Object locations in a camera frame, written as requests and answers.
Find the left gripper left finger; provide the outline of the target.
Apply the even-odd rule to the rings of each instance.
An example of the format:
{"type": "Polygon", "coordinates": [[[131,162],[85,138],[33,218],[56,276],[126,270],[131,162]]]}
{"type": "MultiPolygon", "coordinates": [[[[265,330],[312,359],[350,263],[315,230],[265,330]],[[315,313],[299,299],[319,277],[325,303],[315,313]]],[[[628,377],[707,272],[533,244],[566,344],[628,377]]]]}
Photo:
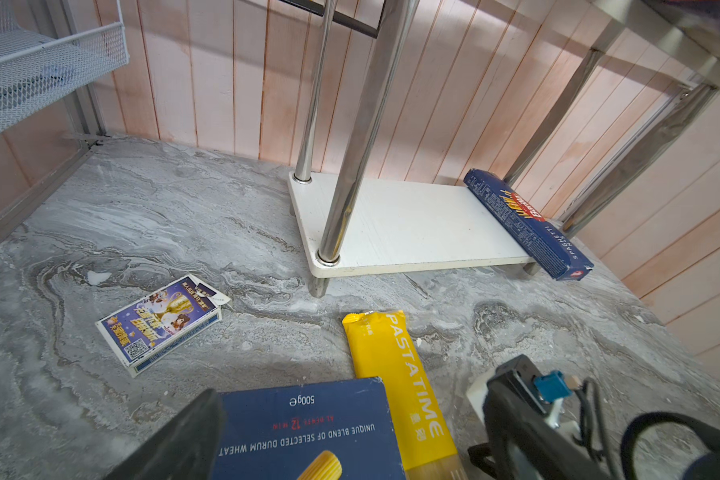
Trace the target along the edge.
{"type": "Polygon", "coordinates": [[[108,479],[208,479],[225,427],[220,395],[207,389],[114,467],[108,479]]]}

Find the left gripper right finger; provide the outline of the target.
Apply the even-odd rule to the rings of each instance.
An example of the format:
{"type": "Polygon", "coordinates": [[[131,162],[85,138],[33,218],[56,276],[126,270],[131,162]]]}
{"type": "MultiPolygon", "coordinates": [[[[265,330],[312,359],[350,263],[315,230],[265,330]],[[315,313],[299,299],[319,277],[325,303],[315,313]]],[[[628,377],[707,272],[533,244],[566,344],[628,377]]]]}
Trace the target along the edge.
{"type": "Polygon", "coordinates": [[[491,382],[483,403],[488,475],[495,479],[607,479],[591,459],[507,386],[491,382]]]}

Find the yellow Pastatime spaghetti bag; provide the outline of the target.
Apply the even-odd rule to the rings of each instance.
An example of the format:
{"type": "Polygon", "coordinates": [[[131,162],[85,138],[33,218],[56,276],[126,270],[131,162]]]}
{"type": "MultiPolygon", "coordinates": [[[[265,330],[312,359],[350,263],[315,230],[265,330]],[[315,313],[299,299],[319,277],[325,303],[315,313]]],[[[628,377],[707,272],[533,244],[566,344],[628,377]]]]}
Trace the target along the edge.
{"type": "Polygon", "coordinates": [[[410,336],[406,316],[365,312],[342,320],[358,378],[381,379],[408,479],[465,479],[457,447],[410,336]]]}

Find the blue Barilla spaghetti box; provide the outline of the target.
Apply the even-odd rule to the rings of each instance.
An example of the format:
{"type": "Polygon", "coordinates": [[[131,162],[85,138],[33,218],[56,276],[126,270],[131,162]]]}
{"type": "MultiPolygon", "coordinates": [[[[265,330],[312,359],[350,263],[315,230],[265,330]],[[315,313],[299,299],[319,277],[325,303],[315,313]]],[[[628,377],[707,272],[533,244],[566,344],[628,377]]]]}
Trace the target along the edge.
{"type": "Polygon", "coordinates": [[[539,211],[494,174],[471,169],[464,184],[523,250],[557,281],[580,281],[594,264],[539,211]]]}

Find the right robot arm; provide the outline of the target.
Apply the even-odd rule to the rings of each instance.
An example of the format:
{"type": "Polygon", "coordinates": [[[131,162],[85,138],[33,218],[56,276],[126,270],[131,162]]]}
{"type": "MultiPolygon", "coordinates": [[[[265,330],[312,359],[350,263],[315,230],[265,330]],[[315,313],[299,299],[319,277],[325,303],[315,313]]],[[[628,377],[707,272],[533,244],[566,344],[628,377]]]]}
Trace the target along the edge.
{"type": "Polygon", "coordinates": [[[720,429],[675,412],[644,413],[619,452],[626,479],[720,479],[720,429]]]}

